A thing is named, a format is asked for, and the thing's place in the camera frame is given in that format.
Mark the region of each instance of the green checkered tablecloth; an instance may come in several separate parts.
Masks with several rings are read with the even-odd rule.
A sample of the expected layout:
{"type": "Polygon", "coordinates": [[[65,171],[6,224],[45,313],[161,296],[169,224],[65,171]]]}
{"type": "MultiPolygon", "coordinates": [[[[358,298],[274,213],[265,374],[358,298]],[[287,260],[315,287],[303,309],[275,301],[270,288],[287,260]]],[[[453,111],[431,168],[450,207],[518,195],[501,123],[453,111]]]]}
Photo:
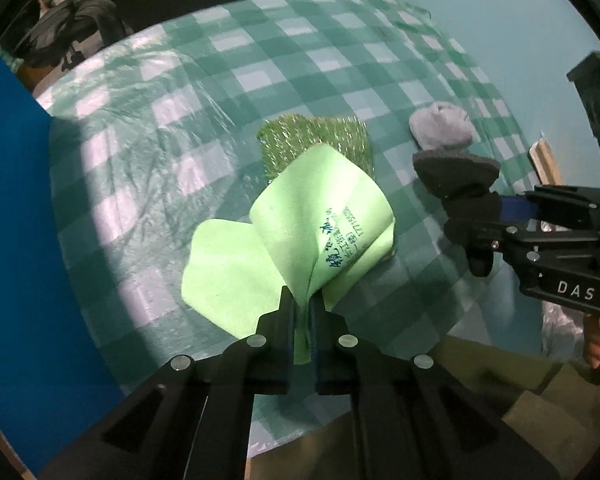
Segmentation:
{"type": "MultiPolygon", "coordinates": [[[[248,221],[266,186],[255,134],[283,113],[366,123],[376,181],[396,217],[396,255],[336,307],[384,352],[427,351],[474,304],[461,248],[417,180],[408,128],[434,100],[461,105],[502,163],[499,192],[534,174],[520,128],[485,73],[429,13],[394,0],[248,0],[135,34],[39,98],[50,133],[58,237],[82,316],[125,391],[178,353],[204,358],[233,338],[180,297],[193,231],[248,221]]],[[[250,454],[343,413],[341,397],[256,400],[250,454]]]]}

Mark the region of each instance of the teal wall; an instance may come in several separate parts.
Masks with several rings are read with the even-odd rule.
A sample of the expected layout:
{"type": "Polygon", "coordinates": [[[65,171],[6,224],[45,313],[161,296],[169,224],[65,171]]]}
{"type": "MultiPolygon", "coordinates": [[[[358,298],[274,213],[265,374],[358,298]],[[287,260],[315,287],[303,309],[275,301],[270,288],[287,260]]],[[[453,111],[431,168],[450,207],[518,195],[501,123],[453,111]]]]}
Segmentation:
{"type": "Polygon", "coordinates": [[[567,0],[404,0],[474,56],[529,143],[549,141],[567,184],[600,186],[600,152],[566,73],[600,42],[567,0]]]}

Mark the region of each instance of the green cleaning cloth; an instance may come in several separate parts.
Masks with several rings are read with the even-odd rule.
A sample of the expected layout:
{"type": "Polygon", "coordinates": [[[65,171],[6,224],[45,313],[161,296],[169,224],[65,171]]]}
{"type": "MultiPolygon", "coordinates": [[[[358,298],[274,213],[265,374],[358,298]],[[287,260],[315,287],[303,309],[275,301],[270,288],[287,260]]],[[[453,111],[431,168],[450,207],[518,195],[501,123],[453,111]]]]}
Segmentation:
{"type": "Polygon", "coordinates": [[[357,118],[313,117],[285,114],[267,121],[256,138],[262,145],[265,176],[271,182],[299,155],[315,144],[333,146],[373,178],[371,143],[357,118]]]}
{"type": "Polygon", "coordinates": [[[212,219],[193,235],[182,298],[236,336],[277,309],[287,285],[298,304],[294,361],[309,360],[309,298],[327,309],[392,248],[394,214],[376,183],[328,144],[298,156],[250,210],[251,224],[212,219]]]}

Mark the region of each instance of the screw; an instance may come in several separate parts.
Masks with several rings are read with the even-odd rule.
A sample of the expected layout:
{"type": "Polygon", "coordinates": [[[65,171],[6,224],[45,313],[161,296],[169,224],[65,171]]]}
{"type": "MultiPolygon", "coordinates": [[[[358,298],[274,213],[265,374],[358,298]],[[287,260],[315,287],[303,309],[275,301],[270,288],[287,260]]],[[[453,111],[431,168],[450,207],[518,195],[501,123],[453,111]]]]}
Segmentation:
{"type": "Polygon", "coordinates": [[[247,338],[247,345],[251,348],[260,348],[261,346],[266,345],[267,338],[262,334],[253,334],[247,338]]]}
{"type": "Polygon", "coordinates": [[[433,366],[433,359],[426,354],[420,354],[413,358],[413,364],[415,364],[418,368],[426,370],[427,368],[431,368],[433,366]]]}
{"type": "Polygon", "coordinates": [[[189,368],[190,364],[191,358],[187,357],[186,355],[176,355],[176,357],[174,357],[171,360],[171,368],[173,368],[177,372],[181,370],[186,370],[187,368],[189,368]]]}
{"type": "Polygon", "coordinates": [[[344,346],[344,348],[353,348],[358,344],[358,338],[351,334],[345,334],[338,338],[338,343],[340,343],[340,346],[344,346]]]}

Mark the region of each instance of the blue panel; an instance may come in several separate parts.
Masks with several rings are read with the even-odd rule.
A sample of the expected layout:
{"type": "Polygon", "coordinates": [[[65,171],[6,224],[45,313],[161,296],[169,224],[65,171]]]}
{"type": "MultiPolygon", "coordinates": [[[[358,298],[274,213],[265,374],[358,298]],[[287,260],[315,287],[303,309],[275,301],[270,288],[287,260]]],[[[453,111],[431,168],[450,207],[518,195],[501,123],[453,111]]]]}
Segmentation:
{"type": "Polygon", "coordinates": [[[0,428],[35,474],[123,397],[62,263],[50,122],[0,59],[0,428]]]}

